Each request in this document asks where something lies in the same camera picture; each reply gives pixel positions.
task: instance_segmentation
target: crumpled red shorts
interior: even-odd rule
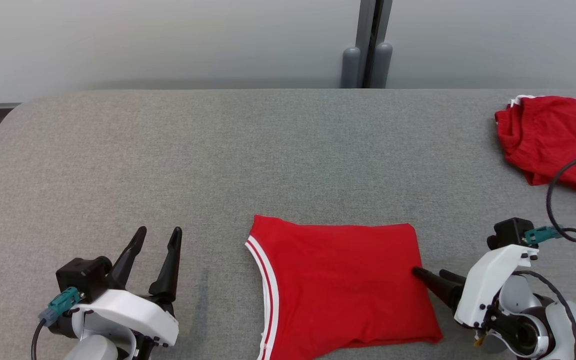
[[[519,95],[494,118],[505,159],[530,185],[549,183],[576,159],[576,98]],[[560,182],[576,189],[576,165]]]
[[[414,228],[297,225],[256,215],[246,243],[265,307],[258,360],[442,339]]]

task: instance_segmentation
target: teal connector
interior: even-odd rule
[[[546,240],[559,239],[561,237],[562,234],[558,233],[552,226],[542,226],[525,232],[526,244],[528,245],[539,244]]]
[[[44,325],[50,326],[57,321],[57,318],[61,314],[70,310],[73,305],[80,301],[82,301],[82,297],[80,296],[79,290],[73,286],[68,287],[48,303],[48,308],[39,314],[39,319],[45,319],[46,321]]]

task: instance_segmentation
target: red shorts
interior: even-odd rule
[[[505,159],[530,185],[550,183],[576,159],[576,98],[519,95],[494,118]],[[576,165],[560,182],[576,189]]]
[[[297,225],[256,215],[246,243],[263,281],[258,360],[442,338],[410,224]]]

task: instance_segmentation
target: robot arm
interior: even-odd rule
[[[475,330],[476,346],[486,353],[509,349],[518,359],[573,360],[576,337],[569,313],[562,302],[534,294],[523,274],[538,259],[537,243],[554,233],[535,229],[530,221],[512,218],[494,226],[496,235],[488,239],[487,252],[470,269],[467,277],[442,269],[439,276],[414,268],[419,278],[452,309],[454,319],[464,328]],[[565,301],[576,325],[576,304]]]
[[[177,294],[182,231],[174,228],[157,280],[150,285],[149,295],[139,296],[126,290],[126,282],[145,237],[142,226],[114,265],[104,256],[75,258],[56,272],[62,294],[55,300],[64,294],[69,294],[66,300],[71,300],[71,293],[80,295],[76,298],[80,302],[73,306],[60,301],[66,308],[48,312],[60,315],[45,324],[51,333],[80,340],[67,360],[148,360],[153,347],[174,346],[179,323],[172,303]]]
[[[517,267],[530,267],[530,259],[535,259],[537,253],[536,248],[510,244],[483,255],[468,271],[455,321],[471,328],[483,324],[487,308],[493,305],[501,287]]]

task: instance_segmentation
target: red garment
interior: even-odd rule
[[[530,185],[549,183],[576,159],[576,98],[520,95],[494,118],[505,159]],[[576,165],[560,181],[576,189]]]
[[[342,347],[436,343],[414,228],[297,225],[256,215],[246,243],[263,280],[258,360],[311,360]]]

